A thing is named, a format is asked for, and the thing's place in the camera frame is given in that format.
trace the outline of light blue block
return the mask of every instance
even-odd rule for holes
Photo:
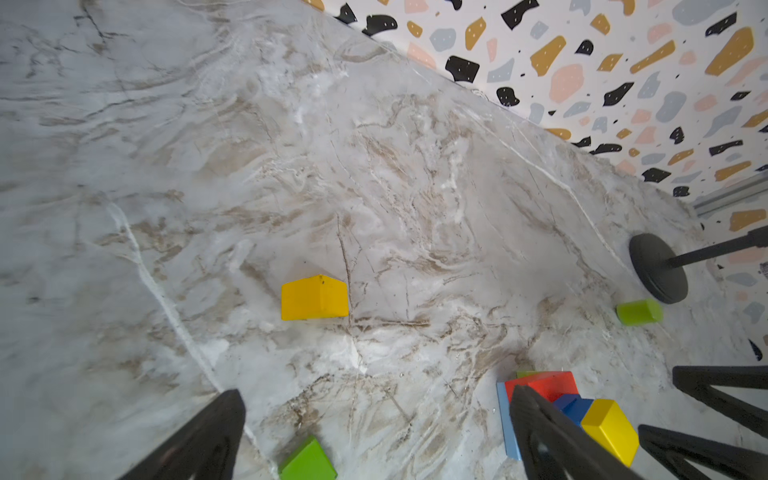
[[[581,426],[581,420],[587,415],[589,407],[592,406],[593,399],[577,399],[563,410],[565,416],[573,420],[576,425]]]
[[[575,402],[576,400],[580,399],[581,397],[576,393],[565,393],[560,396],[557,400],[552,402],[552,405],[560,410],[561,412],[565,410],[570,404]]]
[[[512,417],[509,414],[509,398],[507,397],[507,388],[503,382],[496,383],[496,394],[498,395],[498,410],[502,413],[502,432],[504,433],[504,449],[507,456],[514,460],[522,460],[518,440],[515,437],[515,430],[512,428]]]

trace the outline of marble countertop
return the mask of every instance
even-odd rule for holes
[[[4,12],[12,477],[116,477],[238,388],[238,478],[309,434],[340,478],[524,478],[495,395],[517,369],[764,449],[671,385],[750,363],[705,265],[664,323],[612,310],[647,295],[633,234],[704,244],[675,199],[300,2],[140,3]],[[282,322],[281,285],[317,273],[349,317]]]

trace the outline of stack of blocks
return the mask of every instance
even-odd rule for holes
[[[518,372],[517,379],[496,384],[504,447],[509,458],[522,459],[510,414],[512,393],[518,385],[531,387],[623,464],[632,465],[640,446],[632,424],[615,401],[582,399],[571,372]]]

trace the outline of terrazzo patterned backdrop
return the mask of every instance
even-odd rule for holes
[[[768,192],[702,219],[711,243],[741,237],[768,225]],[[715,268],[726,280],[758,360],[768,363],[768,248],[750,248],[715,259]]]
[[[694,200],[768,168],[765,0],[305,0]]]

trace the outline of black metal rod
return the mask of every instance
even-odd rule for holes
[[[709,260],[710,258],[727,255],[750,247],[765,247],[768,245],[768,227],[761,227],[750,231],[743,237],[734,238],[722,243],[717,243],[711,247],[704,247],[693,252],[683,253],[677,257],[670,258],[667,266],[677,268],[683,265]]]

